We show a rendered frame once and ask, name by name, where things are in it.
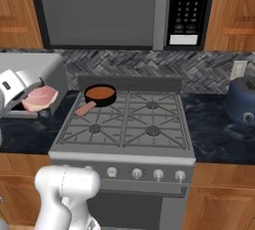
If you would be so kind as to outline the wooden drawer front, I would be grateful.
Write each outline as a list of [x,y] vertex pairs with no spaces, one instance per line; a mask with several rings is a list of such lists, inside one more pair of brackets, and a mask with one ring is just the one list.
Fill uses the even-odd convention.
[[48,155],[0,153],[0,175],[34,176],[43,167],[51,165]]
[[255,165],[196,163],[191,184],[255,189]]

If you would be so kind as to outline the white wall socket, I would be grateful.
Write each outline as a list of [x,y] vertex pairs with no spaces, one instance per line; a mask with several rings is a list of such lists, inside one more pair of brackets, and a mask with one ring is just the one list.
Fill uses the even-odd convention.
[[247,64],[247,61],[235,61],[233,63],[230,80],[233,81],[237,78],[243,77],[246,71]]

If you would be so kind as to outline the black and grey microwave oven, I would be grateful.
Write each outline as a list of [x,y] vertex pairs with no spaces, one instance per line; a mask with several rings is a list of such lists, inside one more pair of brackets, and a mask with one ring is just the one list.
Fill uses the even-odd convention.
[[[34,0],[43,45],[63,49],[152,49],[150,46],[76,46],[50,42],[42,0]],[[207,30],[211,0],[166,0],[163,49],[201,50]]]

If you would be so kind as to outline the wooden base cupboard door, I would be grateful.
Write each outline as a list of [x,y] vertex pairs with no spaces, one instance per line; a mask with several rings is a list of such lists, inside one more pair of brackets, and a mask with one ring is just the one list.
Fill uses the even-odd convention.
[[9,224],[34,225],[40,211],[40,195],[34,178],[1,176],[0,211]]
[[191,186],[181,230],[255,230],[255,190]]

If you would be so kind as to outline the grey gas stove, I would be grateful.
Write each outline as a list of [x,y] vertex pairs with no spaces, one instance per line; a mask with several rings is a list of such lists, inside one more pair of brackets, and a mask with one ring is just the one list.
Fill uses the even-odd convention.
[[[84,116],[68,113],[49,155],[53,163],[76,167],[90,165],[105,179],[179,183],[175,172],[185,172],[179,184],[190,186],[195,155],[180,98],[179,78],[85,77],[80,90],[97,84],[112,85],[116,101]],[[109,167],[118,170],[108,177]],[[131,172],[139,168],[142,177]]]

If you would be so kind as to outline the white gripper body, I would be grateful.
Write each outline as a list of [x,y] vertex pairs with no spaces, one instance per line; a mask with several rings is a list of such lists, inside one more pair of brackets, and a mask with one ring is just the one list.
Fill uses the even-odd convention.
[[16,76],[18,78],[18,83],[15,85],[15,96],[12,100],[14,106],[19,105],[35,89],[43,86],[41,78],[35,76],[31,72],[18,71]]

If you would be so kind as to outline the pink raw steak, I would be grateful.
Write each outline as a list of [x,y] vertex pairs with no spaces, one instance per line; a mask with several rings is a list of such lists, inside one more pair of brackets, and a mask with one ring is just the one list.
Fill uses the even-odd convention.
[[35,89],[26,99],[22,101],[25,110],[35,113],[48,108],[57,98],[59,92],[55,89],[44,86]]

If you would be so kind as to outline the dark oven door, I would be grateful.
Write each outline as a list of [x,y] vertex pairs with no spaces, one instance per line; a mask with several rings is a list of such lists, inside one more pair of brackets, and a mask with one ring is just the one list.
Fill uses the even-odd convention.
[[185,199],[100,192],[88,207],[102,230],[181,230]]

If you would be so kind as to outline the grey microwave door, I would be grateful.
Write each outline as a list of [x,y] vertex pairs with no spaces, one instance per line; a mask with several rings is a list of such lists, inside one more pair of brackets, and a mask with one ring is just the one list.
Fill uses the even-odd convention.
[[50,42],[150,46],[154,0],[42,0]]

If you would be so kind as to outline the wooden wall cupboard door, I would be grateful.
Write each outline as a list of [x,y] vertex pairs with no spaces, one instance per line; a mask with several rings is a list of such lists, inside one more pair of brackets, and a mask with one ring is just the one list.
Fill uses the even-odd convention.
[[42,49],[33,0],[0,0],[0,49]]
[[213,0],[204,49],[255,52],[255,0]]

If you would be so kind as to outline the brown marinade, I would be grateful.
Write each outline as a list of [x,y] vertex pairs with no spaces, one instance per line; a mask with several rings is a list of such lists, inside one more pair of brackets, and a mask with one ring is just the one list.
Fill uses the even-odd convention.
[[102,100],[111,97],[115,91],[110,87],[94,87],[86,92],[86,96],[91,99]]

